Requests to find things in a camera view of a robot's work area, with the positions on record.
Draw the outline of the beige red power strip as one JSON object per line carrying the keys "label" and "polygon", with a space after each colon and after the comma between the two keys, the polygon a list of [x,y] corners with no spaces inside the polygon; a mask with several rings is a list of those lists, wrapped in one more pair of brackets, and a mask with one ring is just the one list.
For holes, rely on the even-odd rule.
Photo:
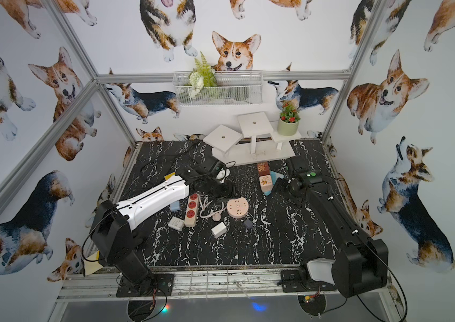
{"label": "beige red power strip", "polygon": [[185,212],[184,225],[188,228],[193,228],[196,225],[199,216],[200,196],[194,193],[189,196],[187,201],[187,209]]}

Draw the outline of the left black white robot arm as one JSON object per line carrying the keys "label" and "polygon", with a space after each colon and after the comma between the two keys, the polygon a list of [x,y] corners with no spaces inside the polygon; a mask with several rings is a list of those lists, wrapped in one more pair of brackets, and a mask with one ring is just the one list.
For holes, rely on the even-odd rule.
{"label": "left black white robot arm", "polygon": [[193,167],[177,171],[157,186],[127,200],[110,200],[97,206],[87,238],[98,248],[100,260],[121,273],[118,297],[147,296],[163,291],[143,259],[134,231],[170,204],[191,193],[207,195],[218,201],[236,197],[235,185],[227,181],[230,167],[215,157],[208,157]]}

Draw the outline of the yellow cube plug adapter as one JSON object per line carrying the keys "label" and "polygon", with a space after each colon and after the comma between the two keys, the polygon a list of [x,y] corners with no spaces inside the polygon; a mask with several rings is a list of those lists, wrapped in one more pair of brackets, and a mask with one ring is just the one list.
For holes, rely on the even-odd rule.
{"label": "yellow cube plug adapter", "polygon": [[173,177],[173,176],[175,176],[175,172],[173,172],[173,173],[171,173],[171,174],[167,174],[167,175],[164,177],[164,179],[165,179],[166,181],[168,181],[168,179],[170,179],[170,178]]}

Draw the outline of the light blue plug adapter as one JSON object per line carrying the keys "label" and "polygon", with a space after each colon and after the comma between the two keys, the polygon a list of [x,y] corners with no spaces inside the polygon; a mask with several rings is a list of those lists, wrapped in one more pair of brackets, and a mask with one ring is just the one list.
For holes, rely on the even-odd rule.
{"label": "light blue plug adapter", "polygon": [[169,209],[171,212],[178,212],[180,211],[180,201],[175,201],[169,205]]}

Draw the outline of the dark red printed cube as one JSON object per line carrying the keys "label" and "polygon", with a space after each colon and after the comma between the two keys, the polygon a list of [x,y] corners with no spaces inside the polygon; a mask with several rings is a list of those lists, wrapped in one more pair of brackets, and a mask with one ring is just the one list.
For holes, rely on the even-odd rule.
{"label": "dark red printed cube", "polygon": [[257,163],[258,175],[260,177],[268,176],[270,174],[270,165],[268,162]]}

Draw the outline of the grey blue cube charger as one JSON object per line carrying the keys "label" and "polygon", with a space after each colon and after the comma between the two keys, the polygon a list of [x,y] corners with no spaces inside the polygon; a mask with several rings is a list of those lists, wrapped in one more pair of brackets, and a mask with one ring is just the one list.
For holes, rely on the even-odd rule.
{"label": "grey blue cube charger", "polygon": [[254,228],[254,224],[253,222],[251,222],[250,220],[246,219],[244,221],[244,226],[246,229],[253,229]]}

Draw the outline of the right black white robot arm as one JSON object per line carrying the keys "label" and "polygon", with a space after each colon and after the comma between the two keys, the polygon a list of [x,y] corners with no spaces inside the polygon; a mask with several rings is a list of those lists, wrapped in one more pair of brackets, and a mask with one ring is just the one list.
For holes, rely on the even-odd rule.
{"label": "right black white robot arm", "polygon": [[336,185],[299,156],[286,159],[287,177],[279,186],[290,202],[307,203],[332,236],[334,259],[309,260],[301,271],[306,280],[330,284],[350,298],[387,285],[389,251],[383,240],[373,240],[353,221],[336,199]]}

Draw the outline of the white cube plug adapter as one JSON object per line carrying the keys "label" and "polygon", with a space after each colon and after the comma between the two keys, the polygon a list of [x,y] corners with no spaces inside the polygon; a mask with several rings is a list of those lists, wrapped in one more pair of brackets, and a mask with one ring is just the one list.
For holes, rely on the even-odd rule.
{"label": "white cube plug adapter", "polygon": [[227,226],[226,226],[223,222],[220,222],[218,225],[214,226],[214,227],[211,229],[211,233],[213,234],[213,236],[214,236],[215,238],[221,237],[221,236],[224,235],[226,232],[227,232]]}

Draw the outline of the round pink socket hub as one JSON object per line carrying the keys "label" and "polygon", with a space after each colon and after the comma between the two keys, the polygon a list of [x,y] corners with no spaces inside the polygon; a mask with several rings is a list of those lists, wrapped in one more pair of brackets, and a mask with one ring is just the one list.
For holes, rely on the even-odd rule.
{"label": "round pink socket hub", "polygon": [[243,197],[238,199],[230,199],[226,205],[227,213],[234,219],[242,219],[246,217],[248,210],[248,201]]}

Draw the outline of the pink printed cube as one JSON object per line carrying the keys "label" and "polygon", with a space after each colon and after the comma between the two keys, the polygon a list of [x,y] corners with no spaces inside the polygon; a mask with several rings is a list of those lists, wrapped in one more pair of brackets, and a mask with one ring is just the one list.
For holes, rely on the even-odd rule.
{"label": "pink printed cube", "polygon": [[267,193],[273,190],[273,180],[270,174],[259,177],[260,187],[263,193]]}

